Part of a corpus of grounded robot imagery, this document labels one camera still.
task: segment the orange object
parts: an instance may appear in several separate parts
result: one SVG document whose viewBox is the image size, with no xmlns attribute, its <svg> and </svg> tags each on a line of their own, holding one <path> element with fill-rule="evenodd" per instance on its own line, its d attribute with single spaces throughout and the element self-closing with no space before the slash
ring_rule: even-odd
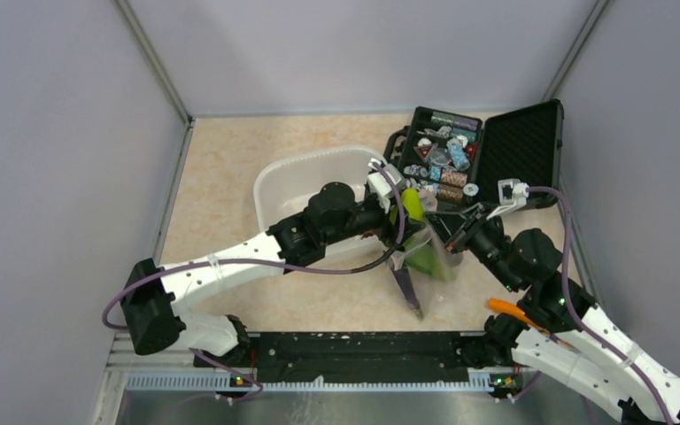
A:
<svg viewBox="0 0 680 425">
<path fill-rule="evenodd" d="M 525 312 L 520 307 L 518 307 L 517 305 L 514 305 L 512 303 L 507 303 L 503 299 L 489 298 L 488 307 L 496 313 L 509 314 L 510 316 L 513 316 L 516 319 L 519 319 L 520 321 L 524 321 L 525 323 L 528 323 L 533 328 L 537 328 L 539 330 L 545 331 L 545 329 L 538 326 L 531 319 L 528 319 L 528 317 L 525 316 Z"/>
</svg>

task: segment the white wall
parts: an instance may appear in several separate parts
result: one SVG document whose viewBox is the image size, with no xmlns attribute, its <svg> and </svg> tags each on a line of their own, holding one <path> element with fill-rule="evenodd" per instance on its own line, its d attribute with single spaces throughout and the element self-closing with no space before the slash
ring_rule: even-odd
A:
<svg viewBox="0 0 680 425">
<path fill-rule="evenodd" d="M 560 91 L 562 175 L 614 320 L 680 374 L 680 2 L 616 2 Z"/>
<path fill-rule="evenodd" d="M 189 112 L 500 110 L 547 89 L 592 0 L 131 0 Z"/>
<path fill-rule="evenodd" d="M 89 420 L 182 131 L 111 1 L 0 1 L 0 424 Z"/>
</svg>

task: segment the white container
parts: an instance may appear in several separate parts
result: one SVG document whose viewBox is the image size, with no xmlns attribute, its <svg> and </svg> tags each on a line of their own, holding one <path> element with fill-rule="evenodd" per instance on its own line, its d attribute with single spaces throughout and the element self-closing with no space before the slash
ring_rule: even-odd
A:
<svg viewBox="0 0 680 425">
<path fill-rule="evenodd" d="M 356 201 L 362 200 L 371 158 L 383 160 L 382 154 L 373 149 L 349 144 L 270 164 L 254 182 L 259 228 L 267 230 L 276 222 L 303 211 L 309 198 L 330 182 L 349 185 Z M 383 248 L 375 237 L 357 236 L 330 245 L 321 263 L 327 265 L 370 252 L 381 253 Z"/>
</svg>

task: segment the tabletop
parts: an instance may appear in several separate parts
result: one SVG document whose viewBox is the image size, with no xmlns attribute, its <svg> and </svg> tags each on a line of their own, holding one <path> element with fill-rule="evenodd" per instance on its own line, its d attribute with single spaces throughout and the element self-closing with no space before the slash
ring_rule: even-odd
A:
<svg viewBox="0 0 680 425">
<path fill-rule="evenodd" d="M 490 113 L 466 113 L 485 120 Z M 411 113 L 197 119 L 162 252 L 162 264 L 202 257 L 259 232 L 252 194 L 259 172 L 284 158 L 344 144 L 380 152 Z M 557 207 L 504 217 L 515 236 L 541 228 L 560 248 L 564 229 Z M 366 264 L 381 253 L 333 264 Z M 569 276 L 579 282 L 574 260 Z M 424 319 L 419 321 L 387 267 L 332 276 L 291 273 L 249 282 L 203 301 L 197 310 L 234 314 L 250 331 L 481 330 L 489 298 L 516 301 L 469 252 L 453 282 L 413 272 Z"/>
</svg>

